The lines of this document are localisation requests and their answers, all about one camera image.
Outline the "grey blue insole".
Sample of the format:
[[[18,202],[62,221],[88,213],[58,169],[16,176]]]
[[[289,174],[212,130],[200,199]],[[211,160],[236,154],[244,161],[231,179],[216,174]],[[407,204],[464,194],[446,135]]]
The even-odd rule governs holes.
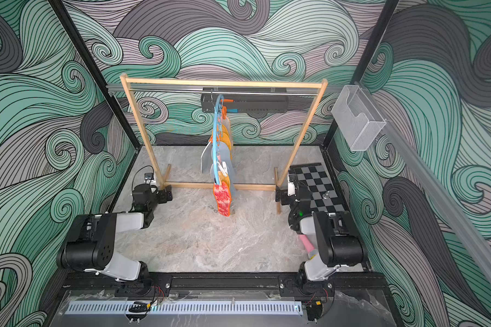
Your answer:
[[[235,172],[234,172],[232,161],[230,158],[229,148],[227,147],[227,145],[225,143],[220,143],[218,152],[220,154],[220,159],[221,159],[222,163],[226,164],[227,172],[228,172],[230,179],[233,179],[235,177]],[[213,167],[213,165],[209,169],[209,173],[210,173],[212,180],[214,180],[214,167]]]

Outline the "black white chessboard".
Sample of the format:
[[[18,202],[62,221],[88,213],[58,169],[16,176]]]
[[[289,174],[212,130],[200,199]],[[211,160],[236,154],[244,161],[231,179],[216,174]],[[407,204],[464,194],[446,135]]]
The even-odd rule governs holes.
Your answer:
[[[293,165],[289,168],[289,173],[296,174],[298,181],[303,182],[310,190],[312,210],[335,213],[349,209],[340,185],[329,176],[322,163]],[[323,199],[325,192],[330,192],[329,199]]]

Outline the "black wall tool holder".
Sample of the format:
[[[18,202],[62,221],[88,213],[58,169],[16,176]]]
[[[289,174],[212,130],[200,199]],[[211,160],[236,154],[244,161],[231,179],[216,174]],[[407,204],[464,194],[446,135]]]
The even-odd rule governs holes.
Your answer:
[[[289,98],[279,95],[224,95],[228,113],[284,113],[289,107]]]

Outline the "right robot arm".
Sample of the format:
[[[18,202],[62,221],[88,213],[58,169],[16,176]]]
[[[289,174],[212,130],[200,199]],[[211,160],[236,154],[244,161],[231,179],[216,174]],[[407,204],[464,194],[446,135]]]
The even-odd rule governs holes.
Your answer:
[[[367,260],[367,250],[360,237],[339,231],[348,211],[329,213],[312,208],[315,199],[311,187],[296,174],[287,177],[287,188],[276,190],[276,201],[290,208],[288,224],[303,243],[316,238],[316,246],[306,247],[308,260],[297,271],[294,285],[305,295],[332,293],[331,276],[342,267],[354,267]]]

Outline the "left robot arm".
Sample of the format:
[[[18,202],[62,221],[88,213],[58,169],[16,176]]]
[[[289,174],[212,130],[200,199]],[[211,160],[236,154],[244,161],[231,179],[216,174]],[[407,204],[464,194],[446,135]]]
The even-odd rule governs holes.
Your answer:
[[[145,174],[145,181],[133,187],[130,211],[74,218],[56,256],[58,267],[104,275],[118,282],[135,282],[141,294],[155,290],[147,264],[117,252],[115,239],[117,234],[150,227],[156,207],[172,199],[171,186],[160,188],[153,172]]]

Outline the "red patterned insole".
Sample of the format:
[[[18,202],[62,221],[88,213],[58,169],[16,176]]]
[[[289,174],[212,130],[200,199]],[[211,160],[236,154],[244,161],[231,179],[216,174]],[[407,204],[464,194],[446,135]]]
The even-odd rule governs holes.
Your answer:
[[[229,217],[232,203],[229,185],[225,181],[221,181],[220,184],[214,184],[213,195],[217,204],[218,213],[225,217]]]

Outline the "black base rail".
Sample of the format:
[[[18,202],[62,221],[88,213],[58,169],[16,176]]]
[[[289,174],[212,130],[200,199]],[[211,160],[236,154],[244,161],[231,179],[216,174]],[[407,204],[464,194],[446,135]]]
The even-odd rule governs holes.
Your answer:
[[[112,277],[91,273],[71,273],[66,290],[113,290],[118,296],[149,298],[153,295],[172,297],[191,291],[246,292],[260,291],[281,297],[310,298],[331,296],[336,290],[382,290],[387,281],[377,272],[337,272],[325,281],[304,281],[297,272],[151,272],[142,281],[116,281]]]

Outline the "pink microphone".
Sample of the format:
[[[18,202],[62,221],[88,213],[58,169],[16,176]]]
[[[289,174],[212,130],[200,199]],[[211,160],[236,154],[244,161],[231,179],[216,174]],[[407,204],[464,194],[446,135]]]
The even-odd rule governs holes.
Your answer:
[[[311,260],[314,256],[316,256],[318,250],[305,234],[298,234],[298,237],[308,253],[308,259]]]

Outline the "clear acrylic wall box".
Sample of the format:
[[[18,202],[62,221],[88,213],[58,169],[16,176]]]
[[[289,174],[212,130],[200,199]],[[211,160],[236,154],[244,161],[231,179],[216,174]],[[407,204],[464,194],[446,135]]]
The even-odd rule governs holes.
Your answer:
[[[359,85],[345,85],[331,110],[353,152],[367,151],[386,126],[371,93]]]

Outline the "white insole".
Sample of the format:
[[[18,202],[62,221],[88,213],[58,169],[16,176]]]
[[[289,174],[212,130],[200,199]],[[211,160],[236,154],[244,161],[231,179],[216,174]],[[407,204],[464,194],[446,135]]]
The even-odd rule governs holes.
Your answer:
[[[212,164],[212,142],[208,142],[200,156],[200,171],[203,174],[208,173]]]

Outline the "blue clip hanger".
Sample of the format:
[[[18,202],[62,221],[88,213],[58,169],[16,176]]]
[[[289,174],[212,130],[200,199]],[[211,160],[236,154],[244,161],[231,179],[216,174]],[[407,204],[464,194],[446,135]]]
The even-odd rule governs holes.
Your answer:
[[[212,130],[212,150],[211,150],[211,158],[213,161],[213,172],[214,172],[214,181],[215,184],[221,185],[221,180],[218,175],[219,171],[219,144],[220,144],[220,136],[222,133],[222,116],[223,116],[223,104],[224,104],[224,96],[219,95],[216,98],[214,105],[214,124]]]

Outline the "orange insole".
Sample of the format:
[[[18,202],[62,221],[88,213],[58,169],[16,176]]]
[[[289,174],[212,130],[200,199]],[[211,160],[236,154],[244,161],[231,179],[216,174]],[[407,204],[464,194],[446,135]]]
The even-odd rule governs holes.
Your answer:
[[[230,182],[229,175],[224,174],[223,172],[219,171],[218,177],[219,177],[219,181],[221,182],[221,184],[222,185],[225,184],[230,189],[232,183]]]
[[[227,144],[228,148],[230,150],[232,150],[233,149],[233,135],[231,133],[230,121],[229,121],[228,117],[225,117],[222,119],[222,129],[223,129],[223,133],[226,136],[224,142]]]

